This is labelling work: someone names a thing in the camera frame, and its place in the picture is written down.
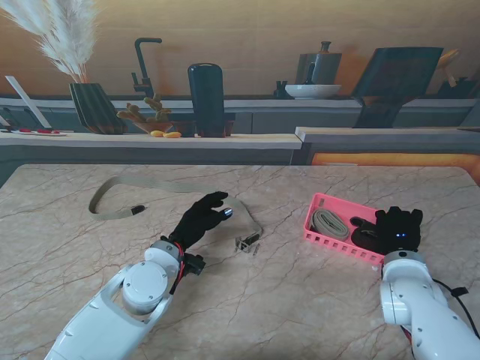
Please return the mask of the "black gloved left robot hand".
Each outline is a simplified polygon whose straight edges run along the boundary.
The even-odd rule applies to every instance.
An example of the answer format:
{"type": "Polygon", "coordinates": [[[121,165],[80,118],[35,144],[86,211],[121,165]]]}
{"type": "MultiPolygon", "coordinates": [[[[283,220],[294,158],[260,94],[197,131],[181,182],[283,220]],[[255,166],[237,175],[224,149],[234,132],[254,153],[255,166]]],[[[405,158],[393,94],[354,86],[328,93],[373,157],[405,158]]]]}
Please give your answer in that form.
{"type": "Polygon", "coordinates": [[[195,245],[207,231],[232,216],[229,208],[221,209],[228,193],[216,191],[196,201],[182,216],[176,228],[169,235],[170,242],[177,244],[183,251],[195,245]]]}

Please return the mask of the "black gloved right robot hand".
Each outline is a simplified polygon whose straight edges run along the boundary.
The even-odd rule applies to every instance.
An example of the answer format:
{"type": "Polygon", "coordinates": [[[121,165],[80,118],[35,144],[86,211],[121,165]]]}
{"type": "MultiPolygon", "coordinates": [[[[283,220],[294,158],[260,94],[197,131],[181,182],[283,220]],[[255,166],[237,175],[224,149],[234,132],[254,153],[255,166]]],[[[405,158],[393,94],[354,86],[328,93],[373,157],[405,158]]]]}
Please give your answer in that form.
{"type": "Polygon", "coordinates": [[[418,250],[421,242],[422,210],[406,211],[391,206],[388,211],[376,211],[375,216],[376,238],[381,254],[418,250]]]}

